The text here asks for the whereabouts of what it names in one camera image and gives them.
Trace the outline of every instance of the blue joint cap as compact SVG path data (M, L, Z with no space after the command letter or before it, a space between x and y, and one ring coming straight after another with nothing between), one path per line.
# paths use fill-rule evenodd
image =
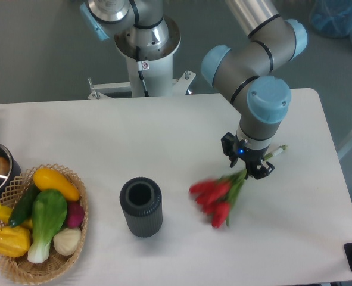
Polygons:
M304 28L304 26L300 24L297 20L290 19L286 20L286 22L292 26L295 32L296 47L295 54L292 56L292 58L294 58L297 55L300 55L301 52L303 52L306 48L308 44L308 34L306 28Z
M230 50L225 45L216 46L202 60L201 74L210 86L213 86L214 76L216 75L219 64Z
M104 32L99 23L93 18L85 3L80 6L80 13L85 19L87 26L96 34L99 40L104 41L110 38Z
M291 90L281 79L263 76L253 81L247 92L247 105L259 121L279 123L286 116Z

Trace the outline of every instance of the blue plastic bag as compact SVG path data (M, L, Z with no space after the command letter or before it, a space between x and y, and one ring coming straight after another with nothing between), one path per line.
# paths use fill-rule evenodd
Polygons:
M349 36L352 43L352 0L317 0L310 23L323 36Z

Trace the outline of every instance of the robotic arm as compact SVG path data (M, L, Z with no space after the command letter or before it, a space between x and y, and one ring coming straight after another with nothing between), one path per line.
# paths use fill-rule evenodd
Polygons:
M163 15L163 0L86 0L80 10L100 40L114 37L126 58L133 97L172 94L180 33Z
M291 91L281 79L268 76L307 45L307 32L295 20L283 21L270 0L226 0L250 43L242 51L222 45L203 59L201 73L241 114L234 136L222 139L231 167L240 158L247 174L268 176L274 166L263 157L285 117Z

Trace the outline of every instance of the garlic bulb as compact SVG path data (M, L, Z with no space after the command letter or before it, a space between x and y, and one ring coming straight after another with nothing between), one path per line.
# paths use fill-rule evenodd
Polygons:
M82 232L79 228L64 228L54 236L54 248L61 255L72 255L81 237Z

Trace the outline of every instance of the wicker basket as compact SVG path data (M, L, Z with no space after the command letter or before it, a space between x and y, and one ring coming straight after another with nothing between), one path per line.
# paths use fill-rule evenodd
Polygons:
M81 196L80 204L85 210L85 218L80 226L80 229L82 230L82 238L76 251L71 256L62 256L55 251L53 246L51 246L48 260L41 264L33 264L29 262L27 260L27 254L18 258L10 258L0 254L1 274L15 283L38 285L61 276L67 272L79 258L79 254L82 251L86 238L88 221L87 195L83 182L78 175L69 168L55 164L40 165L39 167L26 170L26 173L22 173L21 176L15 177L15 179L10 182L9 186L6 187L4 193L2 193L0 203L3 206L13 208L33 181L33 174L35 171L43 167L58 170L79 190ZM5 223L0 221L0 227L5 225Z

